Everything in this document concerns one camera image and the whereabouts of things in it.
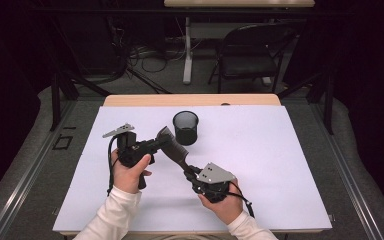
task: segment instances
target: black curtain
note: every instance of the black curtain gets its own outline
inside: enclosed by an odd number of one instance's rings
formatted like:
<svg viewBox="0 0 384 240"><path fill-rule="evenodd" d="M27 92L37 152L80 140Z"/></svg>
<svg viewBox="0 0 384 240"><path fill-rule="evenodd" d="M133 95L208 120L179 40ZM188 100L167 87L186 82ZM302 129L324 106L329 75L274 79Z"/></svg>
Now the black curtain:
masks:
<svg viewBox="0 0 384 240"><path fill-rule="evenodd" d="M316 7L354 14L309 21L284 81L297 84L334 61L334 96L348 107L360 158L384 194L384 1L319 0Z"/></svg>
<svg viewBox="0 0 384 240"><path fill-rule="evenodd" d="M49 64L19 5L0 1L0 181L40 108L37 94L50 85Z"/></svg>

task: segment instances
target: wooden table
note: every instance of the wooden table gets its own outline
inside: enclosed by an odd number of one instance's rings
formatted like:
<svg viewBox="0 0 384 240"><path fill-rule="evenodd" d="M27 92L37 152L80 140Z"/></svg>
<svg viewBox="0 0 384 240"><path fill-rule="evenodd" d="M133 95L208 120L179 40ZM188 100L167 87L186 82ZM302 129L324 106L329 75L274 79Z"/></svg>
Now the wooden table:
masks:
<svg viewBox="0 0 384 240"><path fill-rule="evenodd" d="M285 233L332 227L292 123L276 95L167 94L107 97L53 230L66 236L77 234L104 202L109 176L109 140L102 138L104 133L127 121L135 126L138 141L155 138L164 124L172 128L172 117L182 110L200 117L198 141L186 147L188 164L204 167L211 161L232 171L245 197L254 202L259 224ZM149 166L153 174L142 190L141 210L129 234L226 234L226 226L202 207L182 170L162 152L154 156L156 162Z"/></svg>
<svg viewBox="0 0 384 240"><path fill-rule="evenodd" d="M275 94L157 94L157 95L110 95L104 106L217 106L275 105L280 106Z"/></svg>

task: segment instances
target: person's right hand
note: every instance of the person's right hand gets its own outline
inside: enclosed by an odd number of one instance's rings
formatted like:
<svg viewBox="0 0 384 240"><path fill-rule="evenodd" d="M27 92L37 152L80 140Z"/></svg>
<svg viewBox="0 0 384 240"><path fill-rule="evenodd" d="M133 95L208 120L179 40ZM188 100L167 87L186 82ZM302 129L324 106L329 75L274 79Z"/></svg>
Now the person's right hand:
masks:
<svg viewBox="0 0 384 240"><path fill-rule="evenodd" d="M232 182L239 187L238 179L234 179ZM229 192L241 195L239 190L233 184L230 184ZM218 203L211 203L202 194L198 194L198 197L201 200L202 205L213 211L226 225L233 222L233 220L235 220L243 211L242 199L236 196L227 195L223 201Z"/></svg>

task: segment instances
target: black chair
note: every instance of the black chair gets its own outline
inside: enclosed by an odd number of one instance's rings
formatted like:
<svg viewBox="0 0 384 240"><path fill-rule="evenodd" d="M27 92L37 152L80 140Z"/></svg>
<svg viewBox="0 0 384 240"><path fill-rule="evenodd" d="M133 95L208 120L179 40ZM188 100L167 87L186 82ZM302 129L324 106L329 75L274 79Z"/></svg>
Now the black chair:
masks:
<svg viewBox="0 0 384 240"><path fill-rule="evenodd" d="M283 51L297 36L288 24L247 25L226 35L217 51L217 63L208 84L218 67L218 93L223 80L274 78L272 92L276 90Z"/></svg>

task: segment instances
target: desk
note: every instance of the desk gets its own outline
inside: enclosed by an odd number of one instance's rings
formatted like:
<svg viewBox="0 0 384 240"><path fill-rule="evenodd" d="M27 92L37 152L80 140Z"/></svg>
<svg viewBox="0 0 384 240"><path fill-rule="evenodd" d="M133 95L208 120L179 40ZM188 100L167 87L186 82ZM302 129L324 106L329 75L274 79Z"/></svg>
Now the desk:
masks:
<svg viewBox="0 0 384 240"><path fill-rule="evenodd" d="M177 8L196 8L196 7L230 7L230 8L308 8L314 6L314 0L165 0L164 5L166 7ZM192 51L191 51L191 38L223 38L229 31L236 27L246 25L243 24L216 24L211 23L208 28L203 27L203 24L199 24L199 28L203 28L203 31L191 32L193 29L190 18L186 17L185 24L185 38L186 38L186 59L185 70L183 73L183 83L191 83L192 74Z"/></svg>
<svg viewBox="0 0 384 240"><path fill-rule="evenodd" d="M109 139L102 138L104 133L128 122L135 126L139 141L155 138L164 126L174 132L171 120L181 110L191 110L200 118L198 141L186 147L187 162L203 167L212 161L232 171L245 197L254 203L262 226L274 232L318 232L332 227L292 123L276 95L186 94L107 97L53 230L77 233L105 201ZM129 234L225 233L226 226L201 206L182 170L161 151L154 156L155 164L148 167L153 174L142 190L140 212Z"/></svg>

